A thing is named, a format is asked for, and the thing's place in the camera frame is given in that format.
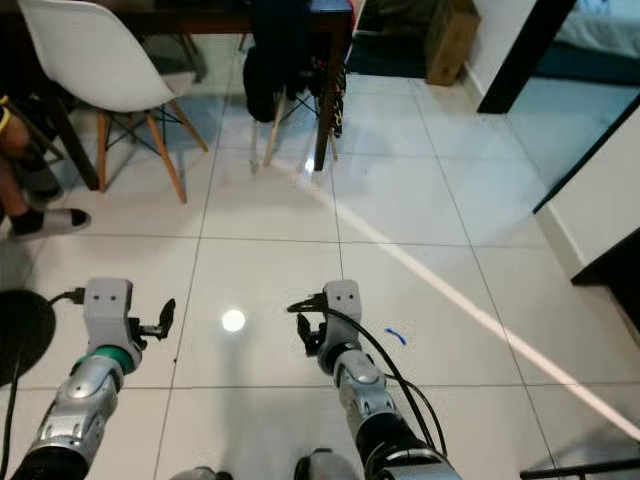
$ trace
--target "cardboard box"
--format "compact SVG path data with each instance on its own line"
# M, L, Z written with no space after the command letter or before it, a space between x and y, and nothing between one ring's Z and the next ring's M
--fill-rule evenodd
M480 25L472 0L440 0L424 44L427 83L455 82Z

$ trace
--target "table leg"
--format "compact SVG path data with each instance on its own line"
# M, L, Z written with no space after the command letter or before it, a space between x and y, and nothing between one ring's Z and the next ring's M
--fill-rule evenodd
M329 140L329 133L331 132L331 123L333 120L333 103L336 95L336 83L338 80L338 73L342 67L342 56L346 48L347 32L348 26L345 26L345 28L334 30L331 33L331 53L329 54L329 64L327 65L327 86L325 94L323 95L322 109L320 111L314 170L322 170L322 167L324 167L324 157L327 152L327 141Z
M96 171L93 165L91 165L78 139L78 135L76 135L75 130L69 122L66 108L53 92L50 80L40 67L26 26L23 24L11 30L13 30L13 35L11 36L12 41L9 42L8 45L13 43L16 61L19 63L20 69L25 77L31 80L35 93L40 97L47 116L58 132L58 135L60 135L60 139L62 143L64 143L69 157L78 169L87 188L89 188L89 190L97 190L98 176L96 175Z

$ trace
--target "white wall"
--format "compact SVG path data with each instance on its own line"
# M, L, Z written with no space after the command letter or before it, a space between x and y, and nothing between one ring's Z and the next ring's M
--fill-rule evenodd
M467 59L467 72L484 96L507 58L536 0L474 0L482 23Z
M541 211L553 217L579 260L570 276L640 228L638 152L640 109Z

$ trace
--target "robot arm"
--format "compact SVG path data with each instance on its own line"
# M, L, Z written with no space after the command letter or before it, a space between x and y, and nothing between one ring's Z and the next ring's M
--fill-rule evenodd
M307 355L317 356L322 371L333 376L366 478L460 480L446 458L413 434L387 391L384 373L362 351L358 332L332 310L360 322L354 281L329 282L321 294L288 308L298 312L298 334ZM317 332L300 313L310 311L324 314Z
M132 290L131 282L124 279L93 279L87 284L87 354L58 390L13 480L86 477L116 409L124 376L142 360L146 347L142 336L166 338L173 323L173 300L162 310L158 326L141 327L139 320L128 318Z

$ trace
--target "black cable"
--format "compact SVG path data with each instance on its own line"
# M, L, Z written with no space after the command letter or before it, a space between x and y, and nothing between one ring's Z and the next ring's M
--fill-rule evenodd
M84 288L76 288L68 292L60 293L49 300L49 305L67 298L75 304L81 304L84 301ZM20 367L22 366L22 351L26 335L20 340L21 344L16 355L16 366L13 370L13 378L11 379L11 390L9 391L9 404L7 405L7 413L4 418L4 434L2 439L2 463L0 465L0 480L4 480L9 467L9 452L11 451L11 426L13 423L13 411L16 406L16 396L18 394L18 381L20 380Z
M389 378L389 379L391 379L391 380L395 380L396 382L400 383L400 380L398 380L393 375L389 375L388 373L385 373L384 376ZM436 415L436 411L434 410L433 406L431 405L431 402L429 401L429 399L427 399L426 395L424 393L422 393L422 390L420 390L418 387L416 387L409 380L402 380L402 381L404 381L411 390L416 392L416 394L420 397L420 399L424 402L424 404L429 409L429 413L431 414L431 418L433 419L433 423L435 424L436 430L438 431L438 439L440 441L440 453L442 454L443 457L446 458L449 455L449 453L447 452L447 444L444 441L444 433L442 432L442 427L440 426L440 420L438 420L438 415Z
M296 312L317 312L318 308L317 308L316 305L309 304L308 301L307 301L307 302L299 302L298 304L291 305L288 308L288 310L289 311L296 311ZM391 360L391 357L386 352L384 347L382 345L380 345L380 343L378 343L376 338L371 333L369 333L369 331L366 328L364 328L362 325L360 325L358 322L356 322L350 316L348 316L348 315L346 315L346 314L344 314L344 313L342 313L342 312L340 312L338 310L334 310L333 308L328 308L328 307L323 308L322 311L324 313L328 313L328 314L334 315L334 316L338 317L340 320L348 323L351 327L353 327L359 333L361 333L362 336L364 336L369 341L369 343L371 343L371 345L377 350L377 352L380 354L380 356L382 356L383 360L386 362L386 364L391 369L391 372L393 373L393 375L396 378L399 379L398 380L398 384L400 385L400 388L402 389L402 393L404 393L404 396L407 398L407 401L409 402L409 406L411 407L411 410L413 411L413 414L416 417L416 420L418 421L418 425L420 426L420 430L422 431L422 435L424 436L425 442L427 443L427 445L430 448L435 449L435 444L433 443L433 438L431 438L431 434L429 433L429 429L427 428L427 424L424 421L424 417L422 416L422 412L420 412L420 409L418 408L418 404L416 403L415 398L413 398L413 395L411 394L411 391L409 391L409 388L407 387L406 380L404 379L404 377L400 373L400 370L398 370L398 367L396 367L395 363L393 363L393 360Z

